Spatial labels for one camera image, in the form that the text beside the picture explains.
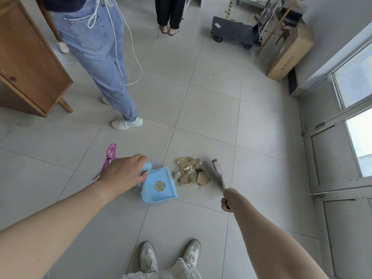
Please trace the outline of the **person's right hand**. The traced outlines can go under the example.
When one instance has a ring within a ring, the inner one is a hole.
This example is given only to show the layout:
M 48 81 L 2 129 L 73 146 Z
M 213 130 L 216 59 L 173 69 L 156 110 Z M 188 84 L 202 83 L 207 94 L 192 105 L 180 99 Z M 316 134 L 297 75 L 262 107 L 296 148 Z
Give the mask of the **person's right hand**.
M 233 188 L 226 189 L 223 195 L 228 200 L 228 205 L 233 211 L 232 213 L 239 213 L 244 205 L 245 197 Z

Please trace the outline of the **white hand brush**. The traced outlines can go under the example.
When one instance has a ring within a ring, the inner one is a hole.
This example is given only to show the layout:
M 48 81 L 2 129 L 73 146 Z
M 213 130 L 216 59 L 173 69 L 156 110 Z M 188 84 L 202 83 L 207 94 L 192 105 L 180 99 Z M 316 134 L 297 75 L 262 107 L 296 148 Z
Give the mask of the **white hand brush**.
M 222 192 L 224 193 L 226 189 L 229 188 L 227 182 L 226 182 L 226 179 L 224 177 L 224 174 L 221 170 L 221 166 L 220 166 L 220 163 L 217 159 L 212 159 L 212 165 L 217 173 L 217 176 L 219 177 L 220 179 L 220 182 L 221 182 L 221 187 L 222 187 Z

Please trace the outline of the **blue plastic dustpan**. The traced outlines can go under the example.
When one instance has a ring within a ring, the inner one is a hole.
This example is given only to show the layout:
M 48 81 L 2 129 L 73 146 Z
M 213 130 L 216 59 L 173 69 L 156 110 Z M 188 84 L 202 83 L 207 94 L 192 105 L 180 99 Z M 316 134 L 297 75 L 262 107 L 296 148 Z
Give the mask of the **blue plastic dustpan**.
M 139 187 L 142 201 L 146 204 L 178 198 L 176 186 L 169 167 L 153 169 L 152 167 L 156 164 L 158 164 L 158 162 L 153 164 L 146 162 L 141 171 L 148 172 L 146 180 L 144 180 Z

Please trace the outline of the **person's right forearm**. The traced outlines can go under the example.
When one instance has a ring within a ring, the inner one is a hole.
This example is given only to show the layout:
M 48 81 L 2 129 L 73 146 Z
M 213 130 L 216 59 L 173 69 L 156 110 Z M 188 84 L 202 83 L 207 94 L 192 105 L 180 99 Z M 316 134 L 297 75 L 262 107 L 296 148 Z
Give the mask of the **person's right forearm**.
M 258 279 L 329 279 L 294 238 L 244 201 L 234 216 Z

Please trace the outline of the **pink plastic clip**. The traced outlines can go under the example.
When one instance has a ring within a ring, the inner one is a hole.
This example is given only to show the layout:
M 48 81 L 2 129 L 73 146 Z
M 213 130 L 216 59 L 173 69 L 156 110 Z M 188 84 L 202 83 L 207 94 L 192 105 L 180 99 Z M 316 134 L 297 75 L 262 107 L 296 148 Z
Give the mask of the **pink plastic clip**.
M 100 169 L 100 171 L 92 178 L 93 181 L 96 181 L 100 177 L 101 173 L 104 172 L 105 169 L 112 163 L 112 161 L 116 159 L 116 150 L 117 150 L 116 143 L 110 144 L 106 151 L 106 158 L 103 163 L 103 166 Z

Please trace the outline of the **white sneaker with green heel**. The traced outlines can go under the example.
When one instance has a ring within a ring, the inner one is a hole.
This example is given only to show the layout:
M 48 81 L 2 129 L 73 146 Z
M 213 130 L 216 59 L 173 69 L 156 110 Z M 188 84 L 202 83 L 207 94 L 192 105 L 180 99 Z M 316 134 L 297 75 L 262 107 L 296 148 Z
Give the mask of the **white sneaker with green heel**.
M 111 126 L 118 131 L 124 131 L 129 128 L 134 128 L 134 127 L 141 127 L 143 124 L 143 119 L 141 117 L 137 117 L 137 119 L 133 122 L 129 122 L 124 120 L 124 118 L 115 120 L 111 123 Z

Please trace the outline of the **pile of wrappers and scraps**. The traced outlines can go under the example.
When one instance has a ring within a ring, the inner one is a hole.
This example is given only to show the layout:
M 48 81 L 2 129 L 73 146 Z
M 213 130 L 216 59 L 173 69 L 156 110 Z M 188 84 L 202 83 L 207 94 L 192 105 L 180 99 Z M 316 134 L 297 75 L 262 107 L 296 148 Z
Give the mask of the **pile of wrappers and scraps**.
M 199 158 L 182 157 L 176 161 L 179 169 L 171 175 L 179 185 L 198 185 L 205 187 L 211 182 L 207 171 L 203 169 L 203 162 Z

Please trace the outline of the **person's right grey sneaker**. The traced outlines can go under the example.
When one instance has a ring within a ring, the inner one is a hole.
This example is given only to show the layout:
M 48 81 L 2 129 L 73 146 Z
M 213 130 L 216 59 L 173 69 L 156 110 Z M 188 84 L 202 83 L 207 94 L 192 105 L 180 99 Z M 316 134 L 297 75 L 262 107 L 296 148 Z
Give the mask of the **person's right grey sneaker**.
M 184 263 L 192 268 L 195 269 L 198 263 L 198 259 L 201 255 L 201 243 L 198 239 L 192 239 L 186 249 L 183 256 Z

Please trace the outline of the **person's grey sneaker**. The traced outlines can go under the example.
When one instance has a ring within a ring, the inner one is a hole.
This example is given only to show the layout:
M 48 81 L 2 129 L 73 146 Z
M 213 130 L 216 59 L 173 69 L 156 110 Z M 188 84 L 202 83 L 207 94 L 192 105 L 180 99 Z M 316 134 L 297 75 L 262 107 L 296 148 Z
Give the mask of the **person's grey sneaker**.
M 140 271 L 142 273 L 158 272 L 158 264 L 156 260 L 156 253 L 149 241 L 144 241 L 140 245 L 138 253 L 138 262 Z
M 201 243 L 198 239 L 192 239 L 186 249 L 183 256 L 184 263 L 192 268 L 195 269 L 198 263 L 198 259 L 201 255 Z

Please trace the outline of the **person's white lace garment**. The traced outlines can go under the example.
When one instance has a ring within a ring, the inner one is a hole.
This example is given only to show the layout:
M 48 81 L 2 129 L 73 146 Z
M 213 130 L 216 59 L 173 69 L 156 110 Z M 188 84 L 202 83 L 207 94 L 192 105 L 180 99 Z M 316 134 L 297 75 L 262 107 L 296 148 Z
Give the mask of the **person's white lace garment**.
M 123 275 L 122 279 L 202 279 L 197 269 L 188 267 L 183 258 L 178 258 L 176 263 L 169 269 L 155 273 L 129 273 Z

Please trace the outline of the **person's left grey sneaker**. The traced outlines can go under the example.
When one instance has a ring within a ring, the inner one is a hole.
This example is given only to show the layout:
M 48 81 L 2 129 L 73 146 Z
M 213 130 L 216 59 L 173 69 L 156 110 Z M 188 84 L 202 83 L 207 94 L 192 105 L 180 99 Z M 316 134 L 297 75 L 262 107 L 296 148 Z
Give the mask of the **person's left grey sneaker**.
M 138 253 L 138 262 L 140 271 L 142 273 L 158 272 L 158 264 L 156 260 L 156 253 L 149 241 L 144 241 L 140 245 Z

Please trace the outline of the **grey panelled door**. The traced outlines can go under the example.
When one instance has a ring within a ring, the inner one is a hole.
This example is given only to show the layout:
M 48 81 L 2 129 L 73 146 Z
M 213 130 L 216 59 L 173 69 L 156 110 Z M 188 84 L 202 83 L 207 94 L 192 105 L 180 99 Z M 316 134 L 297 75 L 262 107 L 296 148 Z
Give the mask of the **grey panelled door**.
M 372 106 L 305 136 L 323 268 L 331 279 L 372 279 Z

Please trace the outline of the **long cardboard box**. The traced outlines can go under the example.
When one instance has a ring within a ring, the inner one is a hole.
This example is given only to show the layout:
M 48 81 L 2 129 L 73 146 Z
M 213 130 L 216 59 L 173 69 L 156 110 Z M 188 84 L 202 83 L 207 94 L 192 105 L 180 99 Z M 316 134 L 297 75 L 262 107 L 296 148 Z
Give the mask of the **long cardboard box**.
M 280 82 L 314 45 L 313 27 L 299 23 L 269 62 L 266 77 Z

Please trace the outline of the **window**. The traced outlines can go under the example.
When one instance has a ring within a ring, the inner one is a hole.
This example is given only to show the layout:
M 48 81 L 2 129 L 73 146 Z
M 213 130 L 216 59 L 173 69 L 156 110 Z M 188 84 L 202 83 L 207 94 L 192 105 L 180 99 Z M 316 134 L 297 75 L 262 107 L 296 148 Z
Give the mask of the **window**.
M 372 95 L 372 38 L 332 73 L 342 109 Z

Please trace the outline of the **wooden sticks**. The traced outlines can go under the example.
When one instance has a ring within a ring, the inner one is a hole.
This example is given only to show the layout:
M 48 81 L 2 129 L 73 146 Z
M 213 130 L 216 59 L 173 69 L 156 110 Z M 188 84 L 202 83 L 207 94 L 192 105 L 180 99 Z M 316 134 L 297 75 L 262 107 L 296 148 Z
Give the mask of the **wooden sticks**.
M 257 55 L 264 50 L 273 36 L 280 30 L 294 28 L 302 19 L 306 9 L 304 0 L 267 0 L 257 20 L 259 37 L 262 40 Z

